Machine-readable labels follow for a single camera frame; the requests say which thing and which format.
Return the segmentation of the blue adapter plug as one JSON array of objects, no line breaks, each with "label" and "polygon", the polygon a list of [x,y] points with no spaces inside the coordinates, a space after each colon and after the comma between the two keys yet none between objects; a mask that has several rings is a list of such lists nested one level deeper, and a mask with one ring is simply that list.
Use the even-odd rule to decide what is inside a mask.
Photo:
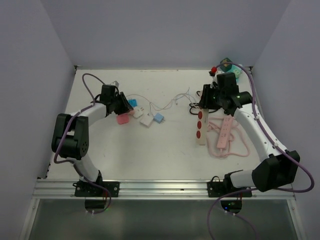
[{"label": "blue adapter plug", "polygon": [[136,99],[129,99],[128,103],[134,108],[138,106],[137,100]]}]

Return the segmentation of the white folding extension socket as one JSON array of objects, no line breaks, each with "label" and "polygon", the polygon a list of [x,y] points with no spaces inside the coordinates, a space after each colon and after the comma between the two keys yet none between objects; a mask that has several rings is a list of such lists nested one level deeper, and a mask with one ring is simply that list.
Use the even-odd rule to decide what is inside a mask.
[{"label": "white folding extension socket", "polygon": [[135,107],[133,108],[133,111],[134,111],[134,113],[133,113],[132,116],[133,116],[135,119],[138,119],[138,118],[140,118],[141,116],[144,115],[144,108],[143,108],[143,107],[135,106]]}]

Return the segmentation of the pink adapter plug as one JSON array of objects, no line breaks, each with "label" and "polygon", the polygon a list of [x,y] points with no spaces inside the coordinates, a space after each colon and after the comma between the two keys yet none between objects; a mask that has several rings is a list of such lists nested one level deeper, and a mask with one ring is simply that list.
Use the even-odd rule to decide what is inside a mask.
[{"label": "pink adapter plug", "polygon": [[130,122],[130,117],[128,114],[120,114],[116,116],[116,121],[119,125],[124,125]]}]

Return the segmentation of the white plug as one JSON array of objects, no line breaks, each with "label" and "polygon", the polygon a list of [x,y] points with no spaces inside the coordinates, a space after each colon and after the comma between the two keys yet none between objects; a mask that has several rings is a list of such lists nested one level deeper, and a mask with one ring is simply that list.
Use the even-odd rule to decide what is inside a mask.
[{"label": "white plug", "polygon": [[143,125],[144,127],[146,127],[146,128],[149,128],[152,125],[153,122],[154,122],[154,116],[152,114],[149,114],[149,113],[145,114],[141,118],[141,120],[139,121],[139,123],[141,125]]}]

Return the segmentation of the teal power strip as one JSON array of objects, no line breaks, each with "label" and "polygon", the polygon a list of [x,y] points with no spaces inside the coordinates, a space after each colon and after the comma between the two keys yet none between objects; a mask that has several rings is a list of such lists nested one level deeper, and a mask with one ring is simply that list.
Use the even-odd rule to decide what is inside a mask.
[{"label": "teal power strip", "polygon": [[229,70],[229,72],[234,73],[235,78],[238,79],[240,77],[240,75],[243,72],[243,69],[237,65],[232,65],[231,69]]}]

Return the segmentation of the light blue usb charger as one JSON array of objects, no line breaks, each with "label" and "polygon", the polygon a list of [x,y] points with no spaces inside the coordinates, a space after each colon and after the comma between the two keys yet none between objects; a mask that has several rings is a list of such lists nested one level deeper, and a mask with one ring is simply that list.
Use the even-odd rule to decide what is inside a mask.
[{"label": "light blue usb charger", "polygon": [[156,114],[153,116],[153,120],[154,120],[156,123],[161,124],[161,123],[165,120],[165,118],[164,118],[164,116],[163,116],[162,114],[156,113]]}]

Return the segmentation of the beige power strip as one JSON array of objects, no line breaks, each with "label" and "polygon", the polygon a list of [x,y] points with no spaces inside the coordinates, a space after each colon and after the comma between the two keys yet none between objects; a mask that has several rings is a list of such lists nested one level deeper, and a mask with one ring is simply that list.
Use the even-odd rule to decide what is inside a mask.
[{"label": "beige power strip", "polygon": [[206,145],[206,134],[208,129],[209,110],[207,108],[200,108],[197,114],[197,130],[196,142],[200,146]]}]

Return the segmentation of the pink power strip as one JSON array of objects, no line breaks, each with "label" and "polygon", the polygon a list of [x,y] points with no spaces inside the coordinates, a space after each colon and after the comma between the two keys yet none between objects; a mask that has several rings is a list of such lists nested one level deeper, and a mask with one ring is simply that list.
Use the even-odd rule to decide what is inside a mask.
[{"label": "pink power strip", "polygon": [[[246,158],[251,154],[251,150],[238,125],[239,123],[232,116],[208,118],[206,143],[211,157],[226,158],[228,156],[237,156]],[[236,140],[236,136],[232,133],[233,130],[237,132],[246,149],[246,153],[232,152],[232,144]],[[216,143],[212,143],[210,138],[210,133],[213,132],[217,134]]]}]

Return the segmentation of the dark green cube charger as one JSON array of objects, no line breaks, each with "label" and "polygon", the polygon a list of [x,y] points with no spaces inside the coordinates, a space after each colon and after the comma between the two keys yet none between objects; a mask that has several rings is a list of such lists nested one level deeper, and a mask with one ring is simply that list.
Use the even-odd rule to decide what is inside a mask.
[{"label": "dark green cube charger", "polygon": [[228,57],[226,57],[226,58],[224,58],[224,59],[222,59],[221,61],[220,61],[220,64],[222,64],[223,66],[229,66],[230,64],[229,63],[231,63],[232,61],[228,58]]}]

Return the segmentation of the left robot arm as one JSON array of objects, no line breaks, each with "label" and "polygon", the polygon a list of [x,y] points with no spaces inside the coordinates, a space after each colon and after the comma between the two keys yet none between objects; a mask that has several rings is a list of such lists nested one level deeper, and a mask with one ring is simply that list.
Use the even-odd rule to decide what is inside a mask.
[{"label": "left robot arm", "polygon": [[72,114],[57,116],[51,149],[55,164],[70,163],[79,175],[74,183],[76,197],[116,197],[119,184],[103,181],[101,171],[89,154],[89,128],[110,114],[127,114],[133,110],[123,92],[116,85],[104,84],[93,102]]}]

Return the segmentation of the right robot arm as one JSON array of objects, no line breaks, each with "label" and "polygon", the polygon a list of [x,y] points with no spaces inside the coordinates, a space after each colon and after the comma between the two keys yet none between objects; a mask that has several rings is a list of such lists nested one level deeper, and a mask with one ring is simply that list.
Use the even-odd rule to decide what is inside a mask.
[{"label": "right robot arm", "polygon": [[234,73],[217,74],[205,84],[199,101],[196,140],[199,145],[207,141],[207,126],[210,110],[223,109],[229,119],[236,120],[245,130],[258,154],[260,163],[252,170],[236,170],[225,174],[223,192],[235,196],[241,189],[257,188],[260,192],[278,189],[295,180],[300,156],[289,151],[273,134],[262,118],[254,96],[241,92]]}]

